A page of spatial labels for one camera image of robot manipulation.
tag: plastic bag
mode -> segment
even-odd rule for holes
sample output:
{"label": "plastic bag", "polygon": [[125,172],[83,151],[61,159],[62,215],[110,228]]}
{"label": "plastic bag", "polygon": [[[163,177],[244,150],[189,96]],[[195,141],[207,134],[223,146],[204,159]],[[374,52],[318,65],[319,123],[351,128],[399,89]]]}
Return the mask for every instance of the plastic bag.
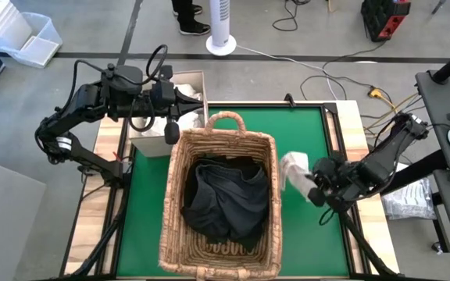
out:
{"label": "plastic bag", "polygon": [[[407,165],[399,163],[397,170],[406,167]],[[381,201],[389,219],[436,219],[430,181],[427,178],[382,196]]]}

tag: person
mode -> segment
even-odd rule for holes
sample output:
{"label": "person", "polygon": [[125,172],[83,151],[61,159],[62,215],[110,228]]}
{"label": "person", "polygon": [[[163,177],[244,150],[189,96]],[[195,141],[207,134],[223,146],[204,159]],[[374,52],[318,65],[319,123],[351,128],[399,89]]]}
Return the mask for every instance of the person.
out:
{"label": "person", "polygon": [[195,15],[202,14],[200,5],[192,4],[192,0],[171,0],[173,14],[180,24],[180,33],[183,35],[204,35],[211,31],[211,26],[194,20]]}

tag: basket handle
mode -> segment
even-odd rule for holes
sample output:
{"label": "basket handle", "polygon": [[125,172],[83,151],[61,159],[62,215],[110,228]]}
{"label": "basket handle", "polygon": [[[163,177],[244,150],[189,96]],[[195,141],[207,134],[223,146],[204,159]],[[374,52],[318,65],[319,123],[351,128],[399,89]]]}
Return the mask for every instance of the basket handle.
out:
{"label": "basket handle", "polygon": [[237,122],[237,127],[238,127],[238,130],[239,130],[239,134],[246,134],[246,125],[244,124],[244,120],[236,112],[218,112],[216,114],[213,114],[209,118],[208,123],[206,124],[206,127],[204,129],[205,132],[206,133],[211,133],[211,131],[213,130],[213,127],[215,126],[215,122],[218,119],[223,119],[223,118],[232,118],[232,119],[234,119],[235,122]]}

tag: black shoe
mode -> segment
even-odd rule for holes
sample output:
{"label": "black shoe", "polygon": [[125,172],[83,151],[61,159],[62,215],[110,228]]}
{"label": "black shoe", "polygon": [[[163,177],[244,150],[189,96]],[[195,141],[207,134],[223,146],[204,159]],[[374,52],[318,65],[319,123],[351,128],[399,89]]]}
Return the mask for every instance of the black shoe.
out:
{"label": "black shoe", "polygon": [[208,24],[193,22],[190,24],[181,24],[180,33],[183,35],[204,35],[211,31]]}
{"label": "black shoe", "polygon": [[[192,5],[192,9],[194,10],[194,15],[202,14],[202,7],[200,5]],[[178,16],[178,12],[173,11],[174,16]]]}

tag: wooden table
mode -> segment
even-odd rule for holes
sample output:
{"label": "wooden table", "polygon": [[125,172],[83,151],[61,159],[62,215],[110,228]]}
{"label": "wooden table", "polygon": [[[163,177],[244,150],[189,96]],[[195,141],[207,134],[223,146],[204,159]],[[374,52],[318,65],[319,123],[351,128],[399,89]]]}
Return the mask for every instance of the wooden table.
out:
{"label": "wooden table", "polygon": [[[300,101],[321,103],[323,101]],[[363,125],[359,115],[359,109],[355,101],[338,101],[337,102],[338,118],[340,128],[345,144],[345,150],[349,161],[358,161],[367,153],[367,142],[363,131]],[[335,135],[334,124],[330,123],[331,136]],[[120,134],[122,130],[122,121],[114,123],[109,118],[104,118],[98,131],[95,143],[95,153],[108,160],[115,159],[114,151],[117,151]],[[333,149],[338,149],[338,143],[333,141]],[[100,176],[91,176],[87,179],[84,187],[86,194],[90,190],[102,185]],[[119,207],[120,198],[123,191],[118,190],[116,196],[115,212]],[[69,250],[66,252],[66,262],[62,267],[62,273],[69,274],[74,272],[81,263],[88,257],[91,250],[95,247],[102,234],[102,227],[105,217],[105,209],[109,198],[109,188],[103,188],[92,194],[84,201],[78,210],[75,229],[70,240]],[[383,206],[380,196],[361,200],[358,202],[358,210],[362,224],[362,231],[365,238],[376,251],[378,256],[393,271],[398,272],[398,265],[395,259],[395,252],[391,237],[388,231],[388,224],[384,215]],[[359,248],[351,237],[352,252],[355,260],[355,269],[362,272],[363,267],[360,261]],[[106,256],[104,260],[104,273],[109,272],[111,259],[113,256],[113,243],[115,236],[109,241]]]}

